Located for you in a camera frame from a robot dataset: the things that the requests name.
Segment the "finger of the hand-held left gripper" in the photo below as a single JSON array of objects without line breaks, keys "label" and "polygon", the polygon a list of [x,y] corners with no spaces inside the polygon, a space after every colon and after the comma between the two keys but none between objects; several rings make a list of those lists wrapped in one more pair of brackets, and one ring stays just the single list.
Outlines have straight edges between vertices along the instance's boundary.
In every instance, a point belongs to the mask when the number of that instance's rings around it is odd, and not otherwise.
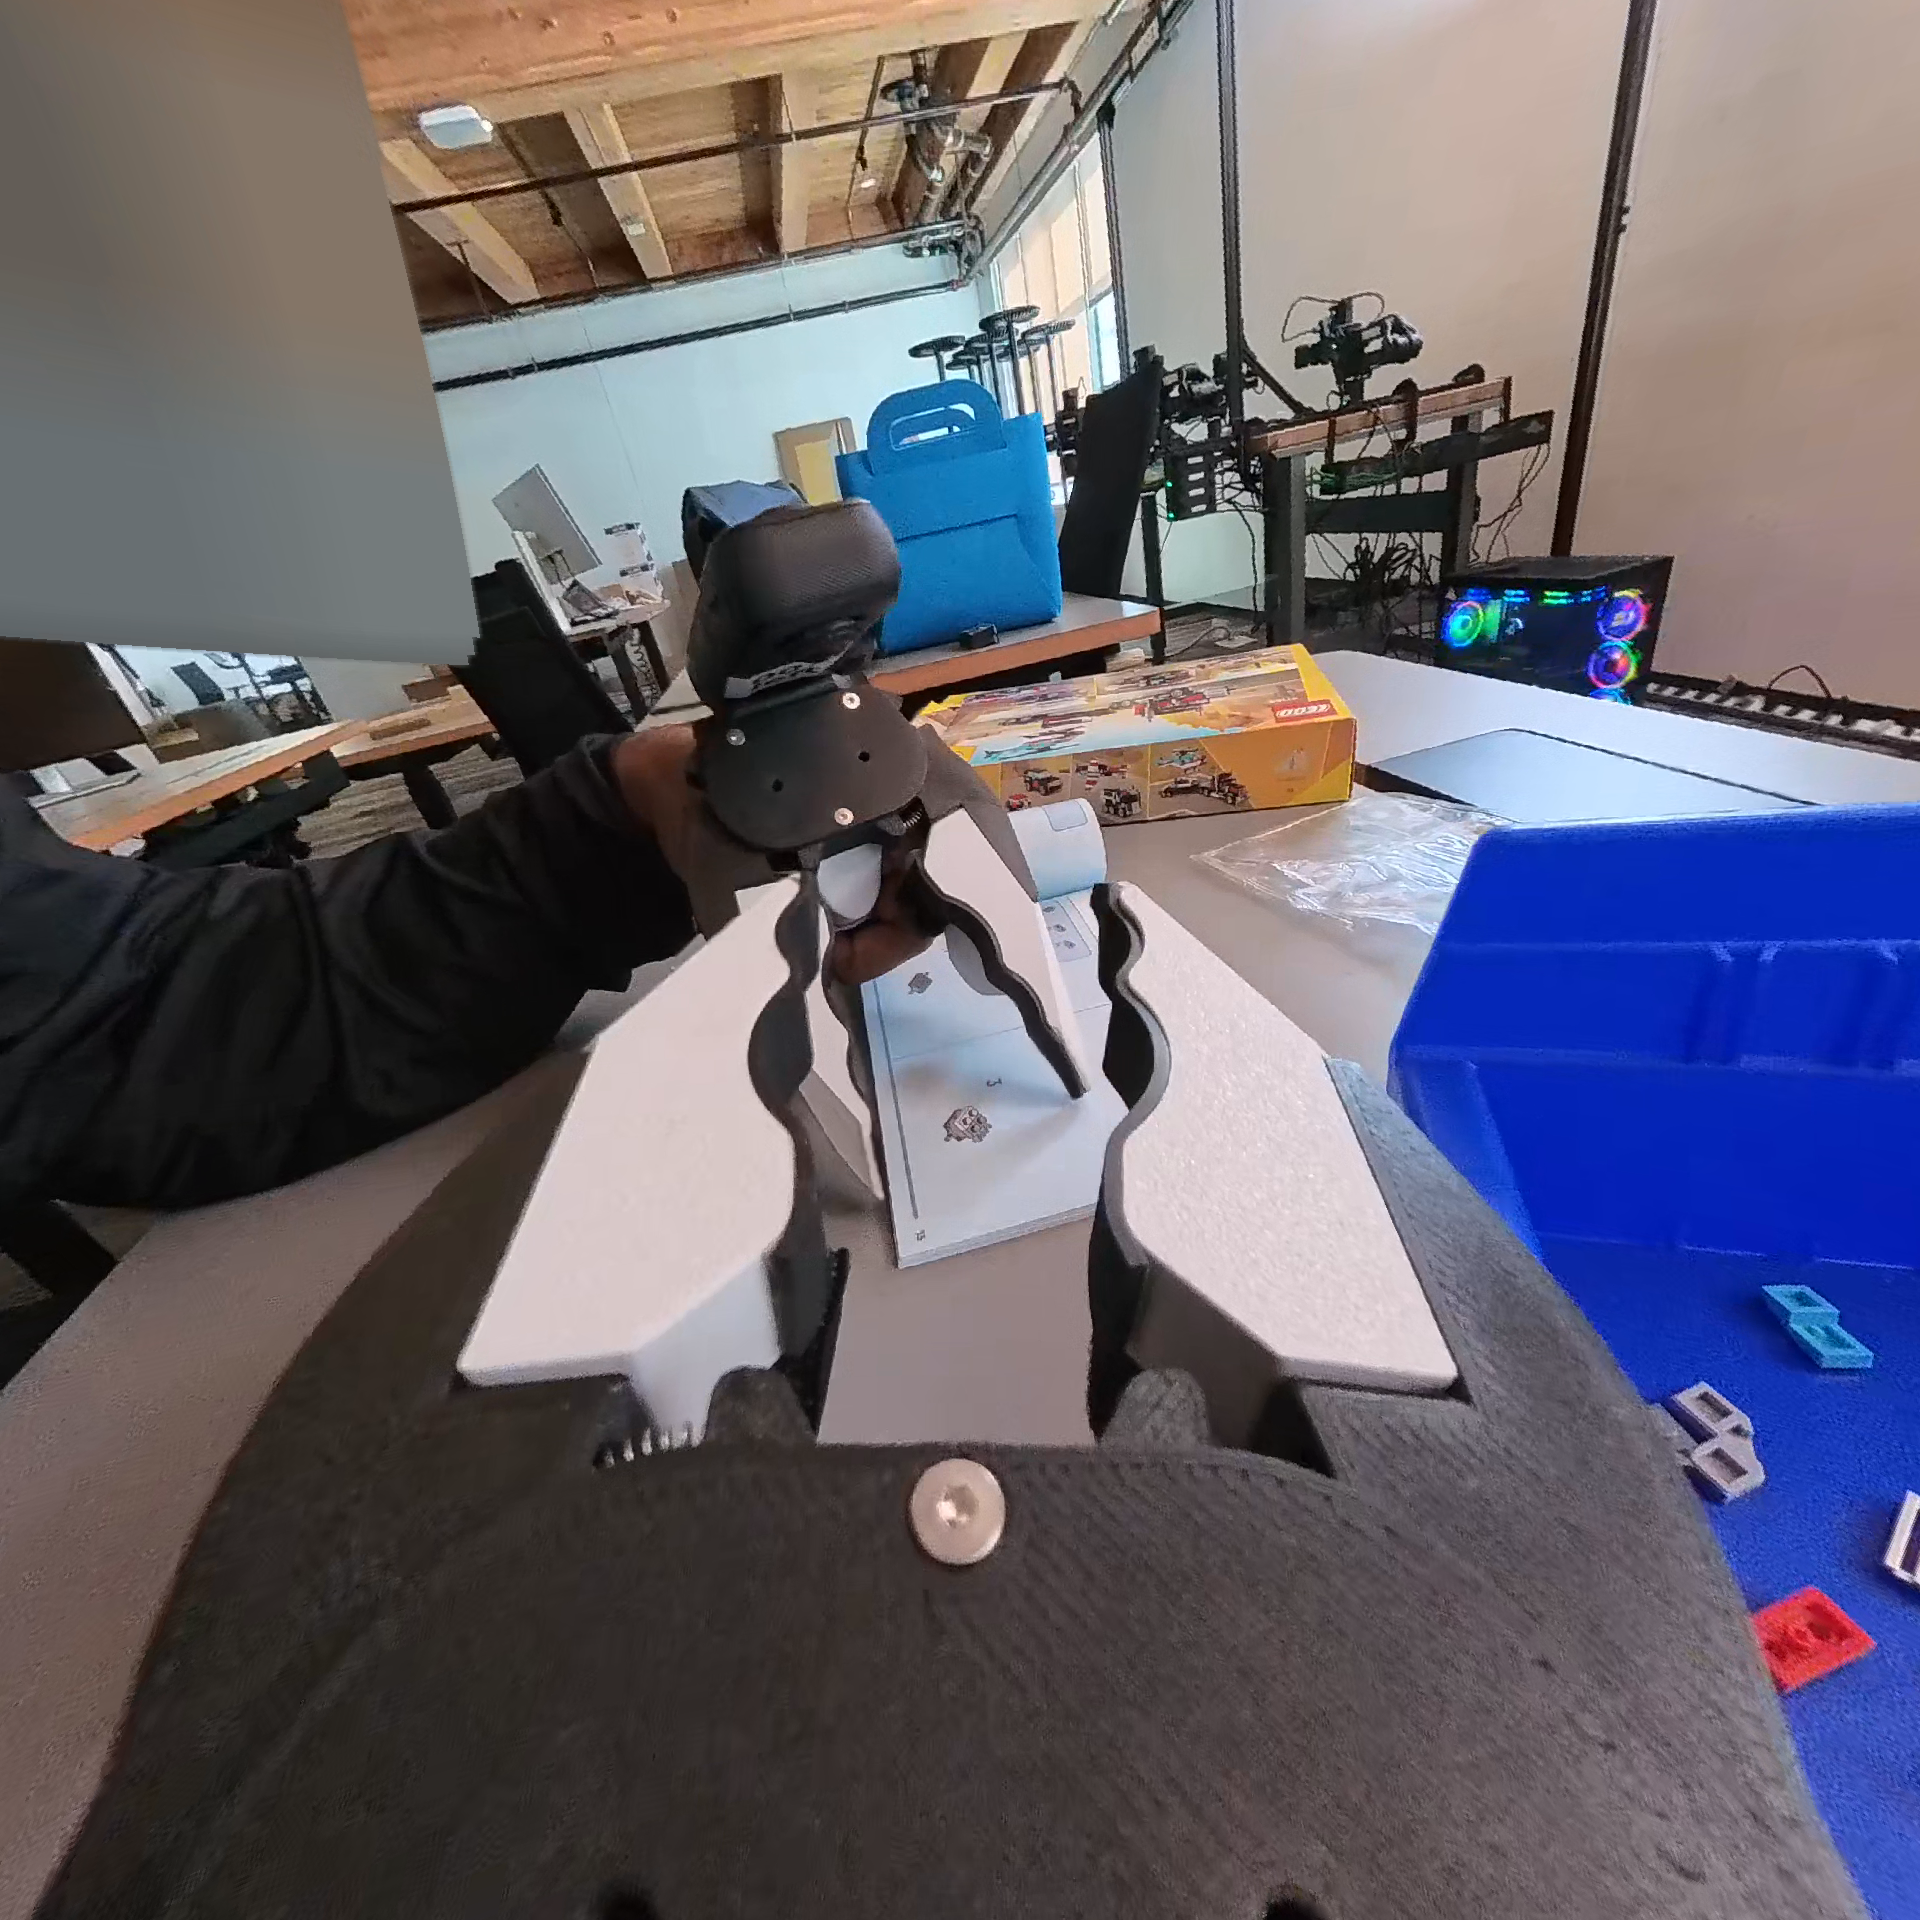
[{"label": "finger of the hand-held left gripper", "polygon": [[925,750],[920,805],[925,830],[904,856],[907,907],[943,939],[962,984],[1001,995],[1019,1015],[1067,1099],[1082,1099],[1080,1022],[1011,815],[951,750]]},{"label": "finger of the hand-held left gripper", "polygon": [[872,1203],[883,1199],[873,1070],[861,992],[830,965],[809,985],[809,1112]]}]

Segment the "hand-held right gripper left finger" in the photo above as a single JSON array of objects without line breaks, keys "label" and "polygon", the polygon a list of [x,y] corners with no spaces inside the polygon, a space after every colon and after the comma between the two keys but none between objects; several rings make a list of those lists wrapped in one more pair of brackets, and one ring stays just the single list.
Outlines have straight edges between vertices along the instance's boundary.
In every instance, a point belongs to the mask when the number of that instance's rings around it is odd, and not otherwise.
[{"label": "hand-held right gripper left finger", "polygon": [[593,1042],[458,1380],[623,1380],[696,1443],[731,1372],[830,1365],[844,1275],[801,1115],[819,933],[809,878],[750,889]]}]

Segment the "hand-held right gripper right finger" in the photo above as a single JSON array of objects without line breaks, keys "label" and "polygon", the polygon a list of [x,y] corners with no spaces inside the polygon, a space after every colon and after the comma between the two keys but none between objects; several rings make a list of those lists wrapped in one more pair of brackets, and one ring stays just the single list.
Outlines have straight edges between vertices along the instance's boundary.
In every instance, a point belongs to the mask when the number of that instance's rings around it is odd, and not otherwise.
[{"label": "hand-held right gripper right finger", "polygon": [[1092,889],[1122,1099],[1088,1245],[1088,1425],[1148,1372],[1255,1448],[1310,1385],[1436,1399],[1457,1361],[1331,1057],[1131,881]]}]

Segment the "toy instruction booklet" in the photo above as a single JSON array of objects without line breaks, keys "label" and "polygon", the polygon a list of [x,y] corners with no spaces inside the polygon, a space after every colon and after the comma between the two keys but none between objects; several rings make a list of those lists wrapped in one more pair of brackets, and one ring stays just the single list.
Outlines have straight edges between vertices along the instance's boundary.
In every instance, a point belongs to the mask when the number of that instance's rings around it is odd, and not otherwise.
[{"label": "toy instruction booklet", "polygon": [[1061,1091],[1018,1010],[968,984],[943,941],[866,984],[861,1010],[902,1267],[1091,1217],[1122,1115],[1100,1070],[1110,1019],[1091,911],[1091,889],[1108,874],[1100,823],[1086,799],[1019,808],[1011,823],[1080,1022],[1088,1091]]}]

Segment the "blue plastic bin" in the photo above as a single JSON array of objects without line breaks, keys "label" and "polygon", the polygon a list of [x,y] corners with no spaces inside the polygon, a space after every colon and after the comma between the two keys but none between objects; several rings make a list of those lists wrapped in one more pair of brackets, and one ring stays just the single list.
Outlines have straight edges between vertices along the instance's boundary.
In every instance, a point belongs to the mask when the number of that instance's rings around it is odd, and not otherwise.
[{"label": "blue plastic bin", "polygon": [[[1496,827],[1388,1052],[1404,1114],[1658,1401],[1806,1282],[1915,1380],[1916,813]],[[1915,1915],[1915,1715],[1779,1699],[1871,1915]]]}]

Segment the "person's left forearm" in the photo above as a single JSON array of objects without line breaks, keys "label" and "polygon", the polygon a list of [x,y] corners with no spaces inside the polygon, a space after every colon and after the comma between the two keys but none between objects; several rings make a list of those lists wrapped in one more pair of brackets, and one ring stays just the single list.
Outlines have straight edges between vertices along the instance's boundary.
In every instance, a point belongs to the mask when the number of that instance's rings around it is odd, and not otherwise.
[{"label": "person's left forearm", "polygon": [[694,939],[590,739],[444,830],[167,872],[6,789],[3,1196],[179,1213],[341,1166]]}]

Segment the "grey office desk wood edge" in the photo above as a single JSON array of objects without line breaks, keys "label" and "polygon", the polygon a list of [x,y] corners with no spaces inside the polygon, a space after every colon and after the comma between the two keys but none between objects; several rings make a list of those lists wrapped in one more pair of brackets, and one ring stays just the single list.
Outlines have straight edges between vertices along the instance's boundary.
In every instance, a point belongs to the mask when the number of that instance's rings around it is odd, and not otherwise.
[{"label": "grey office desk wood edge", "polygon": [[992,649],[964,652],[954,638],[891,655],[877,655],[869,646],[842,652],[836,659],[795,659],[748,673],[726,673],[720,692],[753,698],[765,692],[813,689],[813,682],[826,682],[831,676],[853,676],[902,701],[925,701],[954,692],[979,692],[1006,673],[1058,669],[1082,655],[1108,655],[1127,641],[1152,637],[1160,637],[1160,609],[1148,603],[1063,594],[1057,617],[998,628],[998,645]]}]

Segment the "standing desk with equipment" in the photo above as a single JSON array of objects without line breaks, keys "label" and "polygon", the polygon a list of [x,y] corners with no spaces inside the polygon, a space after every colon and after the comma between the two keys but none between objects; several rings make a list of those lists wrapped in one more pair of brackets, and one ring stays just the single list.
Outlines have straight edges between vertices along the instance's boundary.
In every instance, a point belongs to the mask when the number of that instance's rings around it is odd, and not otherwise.
[{"label": "standing desk with equipment", "polygon": [[1537,463],[1555,414],[1523,412],[1511,377],[1469,368],[1436,385],[1400,381],[1302,419],[1236,419],[1203,368],[1160,377],[1160,439],[1142,492],[1144,579],[1163,600],[1160,534],[1236,518],[1251,545],[1250,608],[1266,641],[1307,638],[1310,562],[1322,542],[1348,560],[1362,605],[1395,612],[1473,560],[1481,471]]}]

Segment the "wooden office desk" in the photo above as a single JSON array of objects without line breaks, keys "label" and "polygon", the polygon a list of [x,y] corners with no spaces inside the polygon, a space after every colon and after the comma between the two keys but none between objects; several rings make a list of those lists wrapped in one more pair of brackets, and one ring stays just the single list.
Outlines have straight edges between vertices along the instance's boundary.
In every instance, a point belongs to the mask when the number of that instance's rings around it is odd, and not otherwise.
[{"label": "wooden office desk", "polygon": [[41,799],[34,812],[72,844],[124,849],[157,827],[210,808],[257,787],[263,779],[321,769],[329,758],[346,779],[402,778],[420,819],[428,827],[444,827],[453,819],[453,805],[439,782],[435,767],[470,746],[482,746],[492,757],[503,750],[492,719],[466,689],[453,686],[441,698],[406,711],[319,724],[159,762],[154,769],[135,769],[129,779],[110,779],[75,796]]}]

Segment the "person's left hand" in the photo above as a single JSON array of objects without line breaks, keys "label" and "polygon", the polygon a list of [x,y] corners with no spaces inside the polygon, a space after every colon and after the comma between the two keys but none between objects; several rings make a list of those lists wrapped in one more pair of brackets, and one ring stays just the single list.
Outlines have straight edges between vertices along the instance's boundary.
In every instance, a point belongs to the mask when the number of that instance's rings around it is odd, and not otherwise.
[{"label": "person's left hand", "polygon": [[[634,733],[613,749],[613,779],[630,815],[647,830],[673,874],[684,881],[694,922],[720,929],[743,885],[774,877],[762,856],[739,849],[707,813],[694,784],[696,739],[685,724]],[[881,881],[872,911],[844,922],[826,946],[821,975],[836,985],[863,985],[915,959],[936,933],[904,896],[907,859],[902,847],[881,856]]]}]

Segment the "navy backpack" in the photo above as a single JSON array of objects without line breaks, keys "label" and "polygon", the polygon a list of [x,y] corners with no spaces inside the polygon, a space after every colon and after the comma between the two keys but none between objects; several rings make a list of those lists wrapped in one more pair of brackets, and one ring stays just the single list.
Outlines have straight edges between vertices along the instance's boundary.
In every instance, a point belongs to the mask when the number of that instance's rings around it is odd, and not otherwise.
[{"label": "navy backpack", "polygon": [[692,579],[705,575],[707,553],[728,530],[762,513],[806,505],[788,482],[720,482],[694,484],[680,496],[680,539]]}]

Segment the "cardboard panel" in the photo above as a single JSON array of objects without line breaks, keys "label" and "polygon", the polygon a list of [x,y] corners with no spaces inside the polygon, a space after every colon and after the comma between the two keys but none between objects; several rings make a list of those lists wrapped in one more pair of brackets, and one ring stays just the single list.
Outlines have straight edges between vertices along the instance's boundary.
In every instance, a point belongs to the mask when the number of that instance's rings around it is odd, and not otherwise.
[{"label": "cardboard panel", "polygon": [[847,418],[789,424],[774,433],[779,479],[809,505],[842,497],[836,461],[853,450],[859,450],[859,436]]}]

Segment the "blue felt tote bag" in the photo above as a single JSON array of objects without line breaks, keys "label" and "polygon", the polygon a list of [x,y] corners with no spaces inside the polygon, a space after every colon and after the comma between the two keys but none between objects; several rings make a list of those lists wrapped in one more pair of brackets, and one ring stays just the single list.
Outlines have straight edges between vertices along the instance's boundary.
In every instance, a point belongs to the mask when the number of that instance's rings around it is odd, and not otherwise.
[{"label": "blue felt tote bag", "polygon": [[969,377],[881,399],[866,444],[834,458],[844,497],[869,500],[899,553],[883,656],[962,633],[1040,626],[1063,608],[1052,469],[1037,414],[1006,418]]}]

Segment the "yellow toy brick box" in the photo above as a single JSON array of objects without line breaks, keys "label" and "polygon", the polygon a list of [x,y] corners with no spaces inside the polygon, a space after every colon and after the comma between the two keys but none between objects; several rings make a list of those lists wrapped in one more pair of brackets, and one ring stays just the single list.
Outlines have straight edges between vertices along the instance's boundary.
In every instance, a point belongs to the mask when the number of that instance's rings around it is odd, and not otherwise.
[{"label": "yellow toy brick box", "polygon": [[1353,792],[1357,716],[1298,645],[956,693],[920,723],[1006,812],[1076,799],[1110,827]]}]

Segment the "silver computer monitor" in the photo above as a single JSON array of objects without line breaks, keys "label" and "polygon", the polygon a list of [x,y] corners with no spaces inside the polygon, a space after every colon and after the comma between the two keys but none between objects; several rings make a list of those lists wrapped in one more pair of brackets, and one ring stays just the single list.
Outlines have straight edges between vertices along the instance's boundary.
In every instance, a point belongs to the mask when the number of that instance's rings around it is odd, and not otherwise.
[{"label": "silver computer monitor", "polygon": [[548,587],[568,587],[603,565],[596,548],[536,461],[492,492],[492,509]]}]

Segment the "group of black bar stools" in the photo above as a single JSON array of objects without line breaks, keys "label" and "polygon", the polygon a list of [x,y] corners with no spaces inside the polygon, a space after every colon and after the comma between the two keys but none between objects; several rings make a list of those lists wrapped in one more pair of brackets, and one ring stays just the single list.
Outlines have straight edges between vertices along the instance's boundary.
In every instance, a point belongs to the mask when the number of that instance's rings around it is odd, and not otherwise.
[{"label": "group of black bar stools", "polygon": [[1036,412],[1044,395],[1061,394],[1057,342],[1076,319],[1040,319],[1023,303],[980,315],[969,337],[941,333],[907,347],[907,358],[932,360],[936,377],[975,376],[996,395],[1015,395],[1015,412]]}]

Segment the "clear plastic bag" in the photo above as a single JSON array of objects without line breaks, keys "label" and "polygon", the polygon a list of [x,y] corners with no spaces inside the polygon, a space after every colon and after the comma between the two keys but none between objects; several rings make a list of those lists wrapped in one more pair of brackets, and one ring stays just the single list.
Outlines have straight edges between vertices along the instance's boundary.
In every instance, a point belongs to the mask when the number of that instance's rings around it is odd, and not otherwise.
[{"label": "clear plastic bag", "polygon": [[1496,827],[1499,819],[1444,799],[1359,789],[1195,861],[1285,912],[1431,937],[1473,847]]}]

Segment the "tall office window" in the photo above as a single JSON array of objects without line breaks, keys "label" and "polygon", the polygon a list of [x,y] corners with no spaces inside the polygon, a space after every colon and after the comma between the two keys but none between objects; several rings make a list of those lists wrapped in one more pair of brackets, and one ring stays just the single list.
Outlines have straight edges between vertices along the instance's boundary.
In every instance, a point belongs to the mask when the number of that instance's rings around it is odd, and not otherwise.
[{"label": "tall office window", "polygon": [[1036,305],[1070,320],[1052,345],[1061,385],[1104,390],[1129,363],[1122,345],[1116,239],[1100,144],[1088,140],[1011,239],[994,256],[998,305]]}]

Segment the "white table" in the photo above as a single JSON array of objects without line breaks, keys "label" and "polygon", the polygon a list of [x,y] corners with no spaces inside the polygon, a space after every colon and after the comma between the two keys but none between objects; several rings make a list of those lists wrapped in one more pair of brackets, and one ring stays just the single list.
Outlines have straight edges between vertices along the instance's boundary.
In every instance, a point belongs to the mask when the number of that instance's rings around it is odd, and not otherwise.
[{"label": "white table", "polygon": [[1521,827],[1915,805],[1915,762],[1366,652],[1314,665],[1357,719],[1357,779]]}]

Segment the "pile of small toy bricks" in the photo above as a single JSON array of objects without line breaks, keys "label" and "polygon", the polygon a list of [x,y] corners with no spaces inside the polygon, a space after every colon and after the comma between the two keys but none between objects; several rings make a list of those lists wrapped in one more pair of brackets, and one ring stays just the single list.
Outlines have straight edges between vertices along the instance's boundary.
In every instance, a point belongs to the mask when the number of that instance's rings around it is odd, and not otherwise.
[{"label": "pile of small toy bricks", "polygon": [[1915,1380],[1886,1332],[1806,1282],[1756,1293],[1757,1339],[1658,1399],[1777,1692],[1915,1715]]}]

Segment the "computer case with rainbow fans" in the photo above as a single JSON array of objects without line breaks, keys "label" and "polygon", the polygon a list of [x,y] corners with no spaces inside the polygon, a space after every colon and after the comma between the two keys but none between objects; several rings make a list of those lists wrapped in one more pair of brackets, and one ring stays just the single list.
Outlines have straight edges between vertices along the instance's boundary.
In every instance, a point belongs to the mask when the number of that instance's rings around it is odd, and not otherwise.
[{"label": "computer case with rainbow fans", "polygon": [[1632,703],[1653,665],[1675,559],[1502,559],[1451,574],[1429,662]]}]

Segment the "dark monitor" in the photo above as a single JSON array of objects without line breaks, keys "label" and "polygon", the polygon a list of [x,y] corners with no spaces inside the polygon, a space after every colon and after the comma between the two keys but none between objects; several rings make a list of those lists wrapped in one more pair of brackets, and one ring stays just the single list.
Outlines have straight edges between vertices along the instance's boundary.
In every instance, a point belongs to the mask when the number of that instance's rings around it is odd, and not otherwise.
[{"label": "dark monitor", "polygon": [[146,746],[146,707],[80,641],[3,638],[3,772]]}]

